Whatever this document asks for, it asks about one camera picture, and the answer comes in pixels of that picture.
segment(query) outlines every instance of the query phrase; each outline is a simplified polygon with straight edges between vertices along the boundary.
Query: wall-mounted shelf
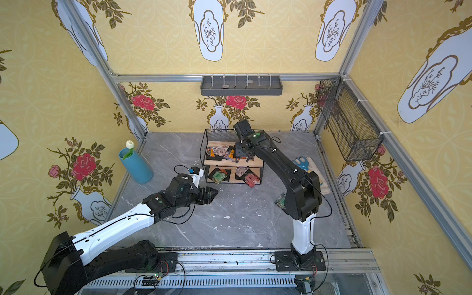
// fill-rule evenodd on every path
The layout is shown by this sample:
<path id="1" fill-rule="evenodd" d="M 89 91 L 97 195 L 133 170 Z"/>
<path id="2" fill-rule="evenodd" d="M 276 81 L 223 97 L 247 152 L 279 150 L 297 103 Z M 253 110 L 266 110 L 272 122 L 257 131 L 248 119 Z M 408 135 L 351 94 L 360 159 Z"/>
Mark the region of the wall-mounted shelf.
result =
<path id="1" fill-rule="evenodd" d="M 204 76 L 200 89 L 203 96 L 282 95 L 280 76 L 221 75 Z"/>

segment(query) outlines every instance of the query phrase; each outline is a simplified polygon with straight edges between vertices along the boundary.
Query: blue vase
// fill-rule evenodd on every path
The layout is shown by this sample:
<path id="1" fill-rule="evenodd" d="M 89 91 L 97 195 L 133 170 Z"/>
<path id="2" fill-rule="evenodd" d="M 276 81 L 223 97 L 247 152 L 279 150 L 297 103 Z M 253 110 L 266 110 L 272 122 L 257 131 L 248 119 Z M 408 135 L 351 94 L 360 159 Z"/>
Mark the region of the blue vase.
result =
<path id="1" fill-rule="evenodd" d="M 152 171 L 149 164 L 140 156 L 136 151 L 133 154 L 124 159 L 123 157 L 129 152 L 129 149 L 123 149 L 119 152 L 119 159 L 128 170 L 129 174 L 133 177 L 135 182 L 139 184 L 146 183 L 151 180 L 154 172 Z"/>

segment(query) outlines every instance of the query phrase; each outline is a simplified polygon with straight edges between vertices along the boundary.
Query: white tulip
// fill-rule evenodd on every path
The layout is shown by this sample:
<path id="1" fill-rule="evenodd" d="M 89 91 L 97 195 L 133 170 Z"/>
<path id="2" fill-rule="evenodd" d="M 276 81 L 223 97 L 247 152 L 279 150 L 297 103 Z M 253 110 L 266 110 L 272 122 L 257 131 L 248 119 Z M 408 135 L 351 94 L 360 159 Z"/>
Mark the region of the white tulip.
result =
<path id="1" fill-rule="evenodd" d="M 129 148 L 130 150 L 135 147 L 135 143 L 131 140 L 128 140 L 126 142 L 126 147 Z"/>

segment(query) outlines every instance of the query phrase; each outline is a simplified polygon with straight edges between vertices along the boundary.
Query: gray marble surface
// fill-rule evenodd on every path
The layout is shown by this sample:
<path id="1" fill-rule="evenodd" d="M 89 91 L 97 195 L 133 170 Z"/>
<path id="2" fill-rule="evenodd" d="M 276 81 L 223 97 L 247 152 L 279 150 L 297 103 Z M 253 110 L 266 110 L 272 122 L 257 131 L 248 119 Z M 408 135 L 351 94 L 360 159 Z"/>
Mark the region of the gray marble surface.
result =
<path id="1" fill-rule="evenodd" d="M 277 147 L 290 159 L 299 156 L 311 157 L 322 173 L 314 137 L 311 133 L 273 133 L 282 143 Z M 143 198 L 166 189 L 176 175 L 174 166 L 200 165 L 199 150 L 202 133 L 150 133 L 141 153 L 152 166 L 154 177 L 146 184 L 137 184 L 130 179 L 124 193 L 112 213 L 112 218 L 133 208 Z M 176 168 L 185 173 L 182 167 Z M 292 218 L 286 215 L 274 201 L 285 192 L 282 181 L 264 165 L 262 184 L 250 188 L 242 184 L 207 184 L 200 180 L 200 186 L 212 186 L 219 190 L 212 204 L 197 205 L 191 219 L 183 225 L 159 222 L 140 230 L 117 245 L 130 246 L 148 239 L 157 247 L 177 246 L 184 248 L 205 247 L 248 247 L 289 248 L 293 237 Z M 326 195 L 333 207 L 330 217 L 316 219 L 313 240 L 327 248 L 350 248 L 344 223 L 333 194 Z M 177 210 L 181 215 L 185 208 Z M 323 200 L 318 216 L 329 214 L 329 206 Z"/>

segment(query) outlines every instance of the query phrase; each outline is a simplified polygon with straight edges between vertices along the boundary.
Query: yellow wallpaper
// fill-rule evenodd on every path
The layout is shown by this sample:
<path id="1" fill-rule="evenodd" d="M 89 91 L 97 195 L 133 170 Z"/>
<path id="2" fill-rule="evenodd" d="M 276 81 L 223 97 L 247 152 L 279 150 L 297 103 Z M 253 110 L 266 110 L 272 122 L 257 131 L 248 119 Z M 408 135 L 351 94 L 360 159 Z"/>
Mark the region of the yellow wallpaper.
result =
<path id="1" fill-rule="evenodd" d="M 345 163 L 329 130 L 321 133 L 321 142 L 334 172 L 339 175 L 339 179 L 342 179 L 341 176 L 349 172 L 346 168 L 353 167 Z M 352 174 L 353 179 L 360 181 L 357 185 L 353 184 L 357 189 L 353 193 L 348 192 L 345 201 L 363 245 L 370 247 L 374 253 L 390 293 L 392 295 L 415 295 L 421 288 L 428 291 L 429 295 L 433 294 L 432 290 L 437 294 L 444 295 L 470 294 L 472 274 L 423 201 L 408 180 L 398 181 L 398 175 L 401 179 L 405 178 L 398 167 L 393 182 L 399 183 L 401 189 L 394 185 L 392 191 L 390 185 L 383 185 L 382 175 L 385 175 L 385 170 L 393 171 L 393 168 L 390 167 L 396 166 L 396 163 L 393 161 L 392 165 L 389 165 L 391 156 L 383 146 L 374 156 L 374 160 L 376 160 L 375 158 L 383 166 L 374 161 L 367 162 L 378 166 L 383 170 L 382 173 L 379 174 L 374 171 L 375 169 L 369 169 L 368 163 L 364 162 L 364 170 L 354 170 L 355 173 L 360 172 L 359 176 L 355 173 Z M 367 179 L 365 173 L 373 177 Z M 361 195 L 362 192 L 369 191 L 371 194 L 369 194 L 367 204 L 371 209 L 368 210 L 368 216 L 366 216 L 361 214 L 358 206 L 366 205 L 362 203 Z M 391 222 L 388 217 L 388 209 L 382 208 L 384 200 L 395 202 L 396 210 L 392 209 L 394 219 Z M 420 274 L 423 275 L 425 283 L 420 283 L 415 277 L 417 275 L 421 279 Z M 439 286 L 434 283 L 429 285 L 426 282 L 429 280 L 429 275 L 432 275 L 434 281 L 440 282 Z"/>
<path id="2" fill-rule="evenodd" d="M 82 3 L 89 3 L 108 62 L 119 74 L 338 72 L 360 17 L 354 20 L 346 34 L 343 34 L 342 28 L 348 27 L 356 10 L 361 16 L 364 7 L 360 7 L 361 0 L 220 1 L 226 5 L 227 17 L 221 12 L 217 0 L 190 1 L 195 2 L 191 4 L 194 19 L 201 19 L 202 10 L 207 8 L 215 11 L 214 22 L 220 23 L 226 19 L 224 33 L 218 34 L 217 29 L 216 34 L 212 35 L 216 41 L 211 41 L 217 42 L 223 38 L 224 46 L 208 46 L 205 49 L 205 40 L 201 40 L 200 45 L 198 43 L 187 0 L 116 0 L 114 4 L 106 1 L 104 11 L 100 10 L 98 0 L 81 0 Z M 322 49 L 318 49 L 316 56 L 316 47 L 321 27 L 320 15 L 325 11 L 325 4 L 330 3 L 331 8 L 325 14 L 326 23 L 328 18 L 338 23 L 329 36 L 334 43 L 339 40 L 342 44 L 334 58 L 325 57 L 330 59 L 325 62 L 320 61 L 323 60 L 320 55 Z M 221 16 L 216 13 L 218 7 Z M 334 17 L 333 9 L 346 10 L 346 20 L 340 15 Z M 244 13 L 250 21 L 244 21 L 243 26 L 239 27 Z M 214 52 L 207 52 L 205 59 L 203 52 L 208 50 Z"/>
<path id="3" fill-rule="evenodd" d="M 449 78 L 445 72 L 430 84 L 436 85 L 436 92 L 426 85 L 424 91 L 427 93 L 420 93 L 423 99 L 431 93 L 437 95 L 435 99 L 438 98 L 437 105 L 425 106 L 429 110 L 426 114 L 407 124 L 397 110 L 402 106 L 400 98 L 427 55 L 431 59 L 430 64 L 436 60 L 441 62 L 447 55 L 457 56 L 459 64 L 454 69 L 452 80 L 456 79 L 458 83 L 469 77 L 468 73 L 472 70 L 472 30 L 463 32 L 464 28 L 472 25 L 472 3 L 460 2 L 461 6 L 455 7 L 455 2 L 444 3 L 442 0 L 389 0 L 388 23 L 371 29 L 350 76 L 472 234 L 472 83 L 462 82 L 450 88 L 453 90 L 449 94 L 446 92 L 447 96 L 439 96 L 439 89 L 445 89 L 441 78 Z M 450 43 L 444 42 L 436 48 L 438 39 L 444 39 L 440 38 L 442 34 L 454 27 L 462 29 L 449 31 L 450 36 L 463 34 L 450 38 Z M 459 39 L 459 43 L 455 43 L 464 35 L 467 38 L 465 41 Z M 429 48 L 432 48 L 432 54 L 428 54 Z M 441 56 L 434 60 L 434 55 L 438 53 Z M 418 114 L 403 116 L 405 121 L 409 121 L 409 118 L 416 119 Z"/>
<path id="4" fill-rule="evenodd" d="M 0 11 L 0 51 L 8 51 L 0 53 L 0 286 L 5 290 L 25 279 L 17 294 L 43 295 L 46 290 L 34 287 L 33 278 L 51 239 L 63 231 L 74 234 L 95 226 L 79 220 L 76 208 L 101 198 L 94 212 L 101 218 L 104 203 L 113 201 L 125 172 L 118 152 L 133 137 L 107 115 L 114 111 L 114 98 L 98 71 L 60 27 L 51 0 L 4 0 Z M 12 133 L 10 139 L 19 141 L 16 149 L 14 140 L 5 140 Z M 95 142 L 90 157 L 85 156 Z M 47 148 L 59 148 L 66 157 L 59 158 Z M 105 177 L 104 169 L 113 164 L 112 173 Z M 92 178 L 87 175 L 95 171 Z M 108 178 L 102 185 L 87 183 L 89 178 L 98 182 L 101 176 Z M 61 184 L 64 177 L 67 187 Z M 69 187 L 73 179 L 76 183 Z M 86 181 L 81 185 L 79 179 Z M 76 193 L 73 200 L 71 189 Z M 66 192 L 57 199 L 48 199 L 62 191 Z M 86 211 L 82 208 L 82 218 Z M 61 222 L 60 229 L 54 218 Z M 38 282 L 43 284 L 42 276 Z"/>
<path id="5" fill-rule="evenodd" d="M 122 87 L 142 124 L 146 123 L 152 132 L 202 132 L 211 128 L 209 121 L 216 118 L 229 128 L 245 118 L 253 120 L 255 128 L 277 131 L 314 128 L 319 115 L 314 103 L 317 84 L 318 81 L 284 81 L 281 96 L 207 99 L 200 94 L 200 83 L 128 83 Z"/>

